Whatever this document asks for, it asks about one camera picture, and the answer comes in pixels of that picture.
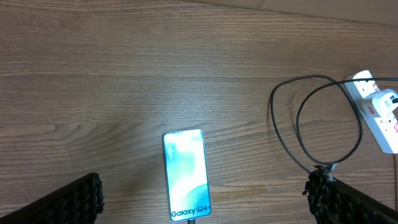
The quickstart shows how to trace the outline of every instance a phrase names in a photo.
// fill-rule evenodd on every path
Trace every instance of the wood grain surface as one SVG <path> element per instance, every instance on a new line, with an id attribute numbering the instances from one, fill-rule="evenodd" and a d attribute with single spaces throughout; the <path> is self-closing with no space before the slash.
<path id="1" fill-rule="evenodd" d="M 245 9 L 284 12 L 307 16 L 342 19 L 346 21 L 370 22 L 375 24 L 398 25 L 394 0 L 183 0 L 232 6 Z"/>
<path id="2" fill-rule="evenodd" d="M 276 84 L 369 69 L 396 77 L 398 29 L 164 1 L 0 1 L 0 216 L 98 172 L 96 223 L 170 223 L 162 134 L 202 129 L 213 212 L 201 223 L 315 223 L 307 174 L 276 138 Z M 308 168 L 295 113 L 323 80 L 284 86 L 275 113 Z M 398 85 L 381 83 L 384 88 Z M 302 132 L 323 161 L 345 155 L 358 127 L 335 87 L 308 101 Z M 365 127 L 335 176 L 394 208 L 392 155 Z"/>

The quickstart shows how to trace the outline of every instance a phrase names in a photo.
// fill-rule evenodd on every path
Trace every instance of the black cable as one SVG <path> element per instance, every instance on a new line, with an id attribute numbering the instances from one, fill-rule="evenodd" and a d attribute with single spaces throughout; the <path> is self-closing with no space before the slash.
<path id="1" fill-rule="evenodd" d="M 348 158 L 355 152 L 355 150 L 357 150 L 357 148 L 358 148 L 359 145 L 361 144 L 362 137 L 363 137 L 363 127 L 362 127 L 361 117 L 360 117 L 360 115 L 359 115 L 359 111 L 358 111 L 357 107 L 355 106 L 354 102 L 352 101 L 352 99 L 349 97 L 348 92 L 341 86 L 341 84 L 349 83 L 349 82 L 360 82 L 360 81 L 390 81 L 390 82 L 398 82 L 398 78 L 359 78 L 359 79 L 355 79 L 355 80 L 336 81 L 336 80 L 334 80 L 334 79 L 332 79 L 332 78 L 330 78 L 330 77 L 328 77 L 328 76 L 324 76 L 324 75 L 310 75 L 310 76 L 307 76 L 307 77 L 298 77 L 298 78 L 293 78 L 293 79 L 291 79 L 291 80 L 287 80 L 287 81 L 285 81 L 285 82 L 282 82 L 282 83 L 278 84 L 278 85 L 272 90 L 272 92 L 271 92 L 271 118 L 272 118 L 272 123 L 274 124 L 275 132 L 276 132 L 276 134 L 277 134 L 277 136 L 278 136 L 278 138 L 279 138 L 279 141 L 280 141 L 280 143 L 283 145 L 283 147 L 285 148 L 287 154 L 293 159 L 293 161 L 296 162 L 297 165 L 300 166 L 303 170 L 305 170 L 305 171 L 308 172 L 308 173 L 311 173 L 305 166 L 303 166 L 303 164 L 301 164 L 301 163 L 293 156 L 293 154 L 290 152 L 289 148 L 286 146 L 285 142 L 283 141 L 282 137 L 280 136 L 279 130 L 278 130 L 277 125 L 276 125 L 275 114 L 274 114 L 274 96 L 275 96 L 276 90 L 277 90 L 279 87 L 281 87 L 281 86 L 283 86 L 283 85 L 286 85 L 286 84 L 288 84 L 288 83 L 292 83 L 292 82 L 295 82 L 295 81 L 298 81 L 298 80 L 304 80 L 304 79 L 308 79 L 308 78 L 323 78 L 323 79 L 327 79 L 327 80 L 331 81 L 331 83 L 329 83 L 329 84 L 326 84 L 326 85 L 323 85 L 323 86 L 320 86 L 320 87 L 316 88 L 315 90 L 313 90 L 313 91 L 304 99 L 303 103 L 300 105 L 300 108 L 299 108 L 299 110 L 298 110 L 298 113 L 297 113 L 297 120 L 296 120 L 297 137 L 298 137 L 298 140 L 300 141 L 301 147 L 303 148 L 303 150 L 304 150 L 304 152 L 306 153 L 306 155 L 307 155 L 312 161 L 314 161 L 314 162 L 316 162 L 316 163 L 318 163 L 318 164 L 322 164 L 322 165 L 330 165 L 330 164 L 334 164 L 334 163 L 340 163 L 340 162 L 343 162 L 343 161 L 345 161 L 346 159 L 348 159 Z M 357 120 L 357 122 L 358 122 L 359 136 L 358 136 L 358 140 L 357 140 L 357 142 L 356 142 L 354 148 L 353 148 L 352 150 L 350 150 L 350 152 L 349 152 L 347 155 L 345 155 L 343 158 L 338 159 L 337 161 L 334 161 L 334 162 L 322 162 L 322 161 L 319 161 L 319 160 L 315 159 L 314 157 L 312 157 L 311 154 L 307 151 L 307 148 L 304 146 L 304 142 L 303 142 L 303 139 L 302 139 L 302 137 L 301 137 L 301 132 L 300 132 L 299 119 L 300 119 L 300 114 L 301 114 L 301 111 L 302 111 L 302 109 L 303 109 L 303 107 L 304 107 L 305 102 L 307 102 L 307 100 L 308 100 L 312 95 L 314 95 L 317 91 L 322 90 L 322 89 L 324 89 L 324 88 L 326 88 L 326 87 L 329 87 L 329 86 L 333 86 L 333 85 L 337 85 L 337 86 L 340 88 L 340 90 L 344 93 L 345 97 L 347 98 L 348 102 L 350 103 L 350 105 L 351 105 L 351 107 L 352 107 L 352 109 L 353 109 L 353 111 L 354 111 L 356 120 Z"/>
<path id="2" fill-rule="evenodd" d="M 392 159 L 394 161 L 394 196 L 396 198 L 396 211 L 398 211 L 397 158 L 395 154 L 392 155 Z"/>

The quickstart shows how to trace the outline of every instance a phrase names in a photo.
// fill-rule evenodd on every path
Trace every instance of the power strip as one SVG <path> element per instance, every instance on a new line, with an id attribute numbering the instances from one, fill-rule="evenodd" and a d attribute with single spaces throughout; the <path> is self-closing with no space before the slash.
<path id="1" fill-rule="evenodd" d="M 369 70 L 349 76 L 347 79 L 373 78 Z M 345 83 L 357 109 L 361 112 L 366 124 L 384 153 L 398 153 L 398 121 L 391 113 L 385 118 L 373 118 L 362 107 L 362 100 L 380 91 L 375 81 L 358 81 Z"/>

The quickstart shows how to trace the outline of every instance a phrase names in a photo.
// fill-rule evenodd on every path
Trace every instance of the smartphone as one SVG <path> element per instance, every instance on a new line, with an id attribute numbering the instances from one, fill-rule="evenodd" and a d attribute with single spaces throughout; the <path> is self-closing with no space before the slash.
<path id="1" fill-rule="evenodd" d="M 170 217 L 173 222 L 211 213 L 203 131 L 177 131 L 163 135 Z"/>

